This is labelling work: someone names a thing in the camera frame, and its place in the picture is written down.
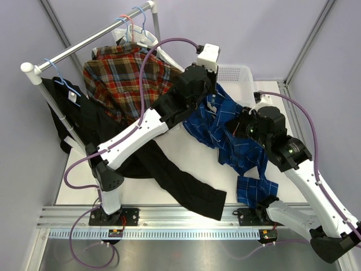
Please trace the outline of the blue plaid shirt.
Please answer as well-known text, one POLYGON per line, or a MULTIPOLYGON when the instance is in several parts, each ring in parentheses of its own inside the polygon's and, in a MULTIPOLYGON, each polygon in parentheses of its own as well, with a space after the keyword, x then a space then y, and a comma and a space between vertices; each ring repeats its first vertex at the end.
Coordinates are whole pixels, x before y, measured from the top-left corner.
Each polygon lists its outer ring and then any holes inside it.
POLYGON ((225 126, 242 109, 218 84, 217 93, 208 95, 183 126, 200 143, 218 149, 218 162, 239 175, 237 202, 255 209, 268 196, 276 196, 279 185, 266 178, 268 158, 264 149, 251 139, 236 138, 225 126))

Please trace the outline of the blue hanger of black shirt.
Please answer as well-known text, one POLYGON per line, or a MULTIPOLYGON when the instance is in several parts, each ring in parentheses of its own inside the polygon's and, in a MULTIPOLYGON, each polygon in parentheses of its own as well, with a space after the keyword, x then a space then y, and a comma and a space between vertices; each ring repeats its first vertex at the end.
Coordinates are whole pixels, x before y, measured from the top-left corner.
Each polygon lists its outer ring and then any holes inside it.
POLYGON ((56 69, 59 80, 55 80, 55 82, 59 85, 65 86, 68 89, 68 100, 75 104, 77 107, 80 107, 81 105, 78 102, 78 98, 81 97, 80 93, 74 88, 72 88, 70 85, 68 85, 66 80, 62 77, 62 74, 58 67, 50 59, 44 58, 44 61, 48 62, 53 68, 56 69))

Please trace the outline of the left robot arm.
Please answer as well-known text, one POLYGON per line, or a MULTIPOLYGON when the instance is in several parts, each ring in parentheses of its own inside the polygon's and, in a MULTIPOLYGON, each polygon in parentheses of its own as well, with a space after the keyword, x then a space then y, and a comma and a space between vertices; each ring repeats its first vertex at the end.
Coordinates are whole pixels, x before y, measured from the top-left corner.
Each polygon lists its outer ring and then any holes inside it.
POLYGON ((206 96, 215 94, 217 74, 218 64, 215 63, 197 62, 187 67, 169 91, 161 95, 136 122, 96 147, 95 156, 101 158, 95 167, 102 202, 101 218, 108 225, 115 225, 121 219, 119 187, 124 180, 115 178, 116 169, 150 140, 187 119, 206 96))

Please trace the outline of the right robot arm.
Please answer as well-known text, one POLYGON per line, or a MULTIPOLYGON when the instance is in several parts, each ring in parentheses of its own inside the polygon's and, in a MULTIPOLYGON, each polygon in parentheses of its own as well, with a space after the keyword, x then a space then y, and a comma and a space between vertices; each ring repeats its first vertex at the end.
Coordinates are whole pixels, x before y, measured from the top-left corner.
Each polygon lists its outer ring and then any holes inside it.
POLYGON ((226 123, 237 138, 252 139, 259 144, 269 161, 299 189, 314 211, 309 216, 268 196, 256 205, 255 217, 261 224, 282 224, 310 242, 315 253, 333 263, 360 245, 360 220, 341 203, 319 173, 318 140, 313 134, 314 152, 288 135, 285 116, 272 105, 271 92, 254 94, 256 103, 244 107, 238 117, 226 123))

